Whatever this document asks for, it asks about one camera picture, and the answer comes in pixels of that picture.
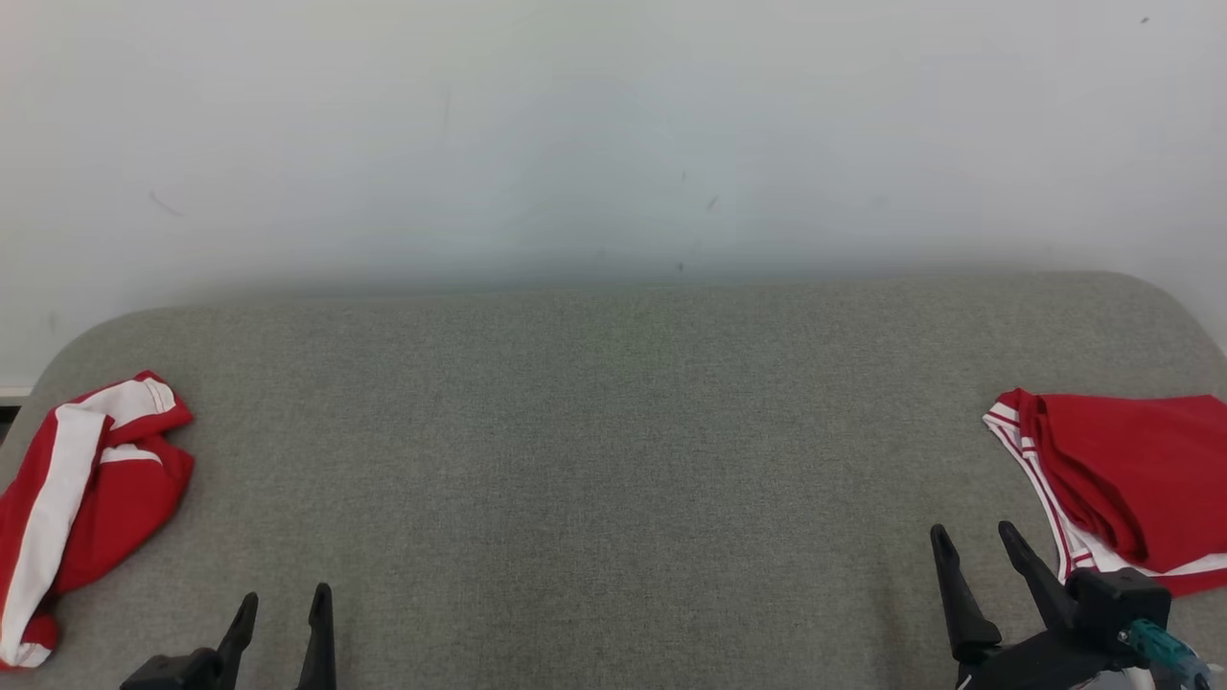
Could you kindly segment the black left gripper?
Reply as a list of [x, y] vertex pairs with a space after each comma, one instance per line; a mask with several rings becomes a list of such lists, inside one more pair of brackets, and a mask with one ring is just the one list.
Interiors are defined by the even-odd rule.
[[[218, 649], [198, 648], [191, 654], [155, 654], [120, 684], [123, 690], [236, 689], [245, 648], [252, 642], [259, 597], [249, 592], [220, 640]], [[333, 589], [318, 584], [308, 614], [310, 641], [304, 652], [299, 690], [335, 690], [335, 634]]]

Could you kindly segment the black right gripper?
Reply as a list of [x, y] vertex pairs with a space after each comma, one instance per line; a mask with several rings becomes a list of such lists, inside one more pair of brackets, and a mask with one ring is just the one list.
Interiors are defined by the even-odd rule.
[[942, 524], [933, 525], [937, 589], [952, 658], [960, 664], [957, 689], [1077, 689], [1107, 672], [1129, 664], [1129, 646], [1118, 638], [1083, 638], [1070, 632], [1077, 600], [1029, 546], [1012, 521], [999, 521], [998, 533], [1015, 571], [1025, 577], [1047, 632], [1002, 646], [1001, 634], [987, 620], [964, 580], [960, 551]]

